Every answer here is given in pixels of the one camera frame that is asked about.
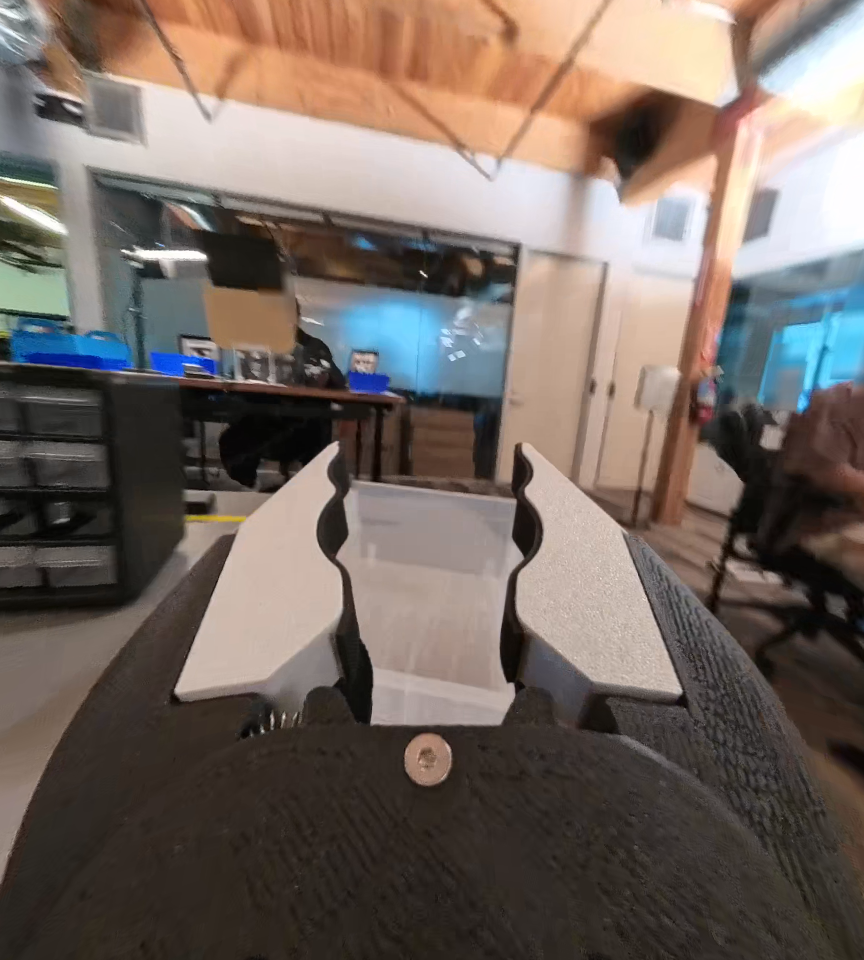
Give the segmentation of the white sign on stand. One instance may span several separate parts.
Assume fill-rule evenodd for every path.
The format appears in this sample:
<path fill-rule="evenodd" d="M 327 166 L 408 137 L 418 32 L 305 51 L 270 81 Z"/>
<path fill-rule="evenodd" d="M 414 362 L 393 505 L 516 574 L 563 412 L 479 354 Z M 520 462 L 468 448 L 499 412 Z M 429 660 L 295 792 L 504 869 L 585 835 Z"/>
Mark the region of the white sign on stand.
<path fill-rule="evenodd" d="M 656 422 L 669 413 L 680 378 L 681 373 L 677 366 L 645 365 L 639 373 L 633 406 L 645 414 L 646 420 L 630 508 L 631 527 L 637 527 L 641 517 Z"/>

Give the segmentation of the studio light stand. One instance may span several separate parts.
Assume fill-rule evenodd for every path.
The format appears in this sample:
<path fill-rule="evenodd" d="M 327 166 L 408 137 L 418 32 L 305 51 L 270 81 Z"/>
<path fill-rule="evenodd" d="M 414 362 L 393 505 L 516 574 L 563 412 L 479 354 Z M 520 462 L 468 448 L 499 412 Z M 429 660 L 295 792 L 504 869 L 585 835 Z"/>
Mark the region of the studio light stand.
<path fill-rule="evenodd" d="M 208 337 L 204 300 L 207 256 L 196 248 L 124 246 L 128 274 L 126 331 L 139 367 L 153 351 L 171 352 L 185 336 Z"/>

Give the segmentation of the set of clear small drawers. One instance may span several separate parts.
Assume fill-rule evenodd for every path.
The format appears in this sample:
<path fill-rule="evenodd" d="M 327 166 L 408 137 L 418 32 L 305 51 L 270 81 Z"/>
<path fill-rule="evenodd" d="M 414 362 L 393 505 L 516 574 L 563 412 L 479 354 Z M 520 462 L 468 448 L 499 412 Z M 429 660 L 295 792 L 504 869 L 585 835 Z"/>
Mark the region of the set of clear small drawers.
<path fill-rule="evenodd" d="M 104 425 L 97 390 L 0 381 L 0 594 L 117 582 Z"/>

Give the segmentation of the black office chair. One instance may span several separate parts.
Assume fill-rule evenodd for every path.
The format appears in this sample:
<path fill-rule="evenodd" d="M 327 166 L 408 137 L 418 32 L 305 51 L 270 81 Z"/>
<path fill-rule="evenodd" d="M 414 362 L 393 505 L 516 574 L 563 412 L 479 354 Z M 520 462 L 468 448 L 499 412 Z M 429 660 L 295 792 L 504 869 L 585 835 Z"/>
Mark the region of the black office chair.
<path fill-rule="evenodd" d="M 798 637 L 815 641 L 825 634 L 864 664 L 864 591 L 844 572 L 802 547 L 779 545 L 786 521 L 811 501 L 821 504 L 822 497 L 814 496 L 794 481 L 790 504 L 779 512 L 773 529 L 766 530 L 766 508 L 778 478 L 779 454 L 762 444 L 765 427 L 765 411 L 748 404 L 719 414 L 702 428 L 702 438 L 742 483 L 740 498 L 728 517 L 705 605 L 714 615 L 718 615 L 722 605 L 757 610 L 781 624 L 753 656 L 765 678 L 771 678 L 774 670 L 770 650 Z M 787 588 L 800 589 L 803 601 L 792 604 L 724 599 L 729 562 L 736 560 L 751 565 L 757 572 L 777 575 Z"/>

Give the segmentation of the wooden post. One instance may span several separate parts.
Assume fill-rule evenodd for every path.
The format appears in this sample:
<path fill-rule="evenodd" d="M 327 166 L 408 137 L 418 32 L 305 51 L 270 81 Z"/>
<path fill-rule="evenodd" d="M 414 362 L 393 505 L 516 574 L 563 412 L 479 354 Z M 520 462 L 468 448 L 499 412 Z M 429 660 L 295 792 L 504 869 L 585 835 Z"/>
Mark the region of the wooden post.
<path fill-rule="evenodd" d="M 678 391 L 670 409 L 653 490 L 651 520 L 680 524 L 699 426 L 691 414 L 693 390 L 712 370 L 730 301 L 736 255 L 755 191 L 762 135 L 744 122 L 723 139 L 716 155 L 702 260 L 678 360 Z"/>

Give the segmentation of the black ceiling speaker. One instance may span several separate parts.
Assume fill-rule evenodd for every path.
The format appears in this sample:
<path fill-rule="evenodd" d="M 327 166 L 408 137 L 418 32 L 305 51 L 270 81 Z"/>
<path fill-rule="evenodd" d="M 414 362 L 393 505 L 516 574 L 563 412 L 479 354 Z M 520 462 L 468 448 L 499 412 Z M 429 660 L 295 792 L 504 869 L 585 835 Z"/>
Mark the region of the black ceiling speaker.
<path fill-rule="evenodd" d="M 666 129 L 666 108 L 644 102 L 631 108 L 620 121 L 611 148 L 620 181 L 627 182 L 657 150 Z"/>

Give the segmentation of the beige door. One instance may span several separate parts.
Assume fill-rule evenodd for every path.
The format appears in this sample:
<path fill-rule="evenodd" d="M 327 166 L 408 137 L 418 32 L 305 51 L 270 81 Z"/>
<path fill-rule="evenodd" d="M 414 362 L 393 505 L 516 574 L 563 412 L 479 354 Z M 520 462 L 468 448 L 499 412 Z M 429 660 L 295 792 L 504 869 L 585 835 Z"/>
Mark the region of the beige door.
<path fill-rule="evenodd" d="M 608 266 L 527 250 L 510 353 L 510 442 L 579 479 Z"/>

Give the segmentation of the clear plastic drawer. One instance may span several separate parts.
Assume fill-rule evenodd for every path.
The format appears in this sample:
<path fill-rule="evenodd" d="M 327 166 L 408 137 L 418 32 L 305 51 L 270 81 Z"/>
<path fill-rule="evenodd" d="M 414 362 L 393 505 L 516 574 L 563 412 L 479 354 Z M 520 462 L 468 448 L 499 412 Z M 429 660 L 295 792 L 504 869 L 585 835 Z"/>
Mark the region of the clear plastic drawer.
<path fill-rule="evenodd" d="M 371 723 L 498 726 L 508 578 L 522 554 L 510 498 L 354 481 L 339 553 L 373 669 Z"/>

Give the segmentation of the wall air vent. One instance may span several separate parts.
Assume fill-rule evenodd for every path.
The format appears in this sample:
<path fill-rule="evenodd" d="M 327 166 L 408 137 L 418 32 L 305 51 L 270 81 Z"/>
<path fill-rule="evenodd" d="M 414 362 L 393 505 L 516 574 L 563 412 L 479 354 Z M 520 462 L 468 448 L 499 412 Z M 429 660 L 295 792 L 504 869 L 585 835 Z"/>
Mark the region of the wall air vent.
<path fill-rule="evenodd" d="M 145 146 L 142 87 L 90 72 L 83 79 L 83 125 L 90 136 Z"/>
<path fill-rule="evenodd" d="M 685 243 L 690 237 L 696 200 L 690 196 L 665 196 L 654 205 L 650 239 L 673 244 Z"/>
<path fill-rule="evenodd" d="M 769 235 L 780 196 L 778 189 L 770 187 L 763 187 L 754 192 L 743 234 L 743 244 L 758 241 Z"/>

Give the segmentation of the printed marker board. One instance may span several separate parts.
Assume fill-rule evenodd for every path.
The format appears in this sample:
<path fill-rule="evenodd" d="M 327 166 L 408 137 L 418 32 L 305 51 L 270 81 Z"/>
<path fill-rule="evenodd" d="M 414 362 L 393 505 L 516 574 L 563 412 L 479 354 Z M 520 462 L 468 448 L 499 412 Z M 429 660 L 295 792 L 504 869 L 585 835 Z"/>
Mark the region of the printed marker board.
<path fill-rule="evenodd" d="M 295 381 L 295 355 L 267 346 L 237 345 L 232 350 L 233 376 L 241 382 L 288 385 Z"/>

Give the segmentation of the black monitor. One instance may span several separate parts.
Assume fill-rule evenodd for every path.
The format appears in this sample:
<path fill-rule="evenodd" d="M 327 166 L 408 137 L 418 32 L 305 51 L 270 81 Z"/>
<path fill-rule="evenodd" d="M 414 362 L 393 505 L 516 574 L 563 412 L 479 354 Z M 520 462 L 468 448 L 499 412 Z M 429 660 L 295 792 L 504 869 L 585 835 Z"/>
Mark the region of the black monitor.
<path fill-rule="evenodd" d="M 290 271 L 276 242 L 269 238 L 200 232 L 212 286 L 257 292 L 282 292 Z"/>

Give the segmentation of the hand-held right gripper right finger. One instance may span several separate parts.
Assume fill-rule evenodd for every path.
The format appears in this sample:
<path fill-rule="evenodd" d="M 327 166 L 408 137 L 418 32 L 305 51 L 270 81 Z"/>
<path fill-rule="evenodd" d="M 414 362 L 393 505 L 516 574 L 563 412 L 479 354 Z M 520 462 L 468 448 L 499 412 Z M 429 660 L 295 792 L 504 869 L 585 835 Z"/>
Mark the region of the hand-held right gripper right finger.
<path fill-rule="evenodd" d="M 500 664 L 549 695 L 565 727 L 612 725 L 613 701 L 680 707 L 686 692 L 628 536 L 527 442 L 513 453 L 511 570 Z"/>

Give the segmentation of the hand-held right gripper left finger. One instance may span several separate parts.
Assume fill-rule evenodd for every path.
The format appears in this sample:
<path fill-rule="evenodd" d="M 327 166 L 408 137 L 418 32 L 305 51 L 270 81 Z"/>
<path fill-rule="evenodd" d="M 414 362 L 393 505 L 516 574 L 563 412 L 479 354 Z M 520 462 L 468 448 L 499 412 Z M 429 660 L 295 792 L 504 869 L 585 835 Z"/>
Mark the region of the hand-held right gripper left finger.
<path fill-rule="evenodd" d="M 374 670 L 349 571 L 344 453 L 330 443 L 234 535 L 174 687 L 184 703 L 254 695 L 299 714 L 311 690 L 336 688 L 369 724 Z"/>

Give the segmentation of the black drawer cabinet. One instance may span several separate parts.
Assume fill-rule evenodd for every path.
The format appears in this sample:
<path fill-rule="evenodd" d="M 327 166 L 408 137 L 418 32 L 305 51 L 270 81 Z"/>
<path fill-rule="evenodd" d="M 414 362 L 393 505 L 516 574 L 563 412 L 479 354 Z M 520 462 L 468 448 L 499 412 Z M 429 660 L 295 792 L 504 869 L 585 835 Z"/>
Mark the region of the black drawer cabinet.
<path fill-rule="evenodd" d="M 157 577 L 185 534 L 183 420 L 164 377 L 0 362 L 0 381 L 97 391 L 112 472 L 118 579 L 112 586 L 0 593 L 0 614 L 120 606 Z"/>

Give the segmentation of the wooden table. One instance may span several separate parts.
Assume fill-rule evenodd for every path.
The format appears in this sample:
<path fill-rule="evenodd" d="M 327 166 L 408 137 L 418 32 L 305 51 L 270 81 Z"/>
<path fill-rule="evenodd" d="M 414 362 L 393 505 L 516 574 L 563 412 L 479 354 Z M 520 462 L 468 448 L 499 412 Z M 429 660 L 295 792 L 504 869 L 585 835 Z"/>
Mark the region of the wooden table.
<path fill-rule="evenodd" d="M 385 419 L 405 403 L 403 396 L 390 390 L 333 390 L 217 377 L 168 376 L 167 380 L 178 388 L 183 419 L 197 426 L 195 464 L 197 481 L 202 489 L 210 487 L 206 425 L 227 423 L 239 411 L 272 418 L 318 418 L 350 422 L 364 422 L 372 418 L 373 439 L 368 477 L 373 483 L 381 482 Z"/>

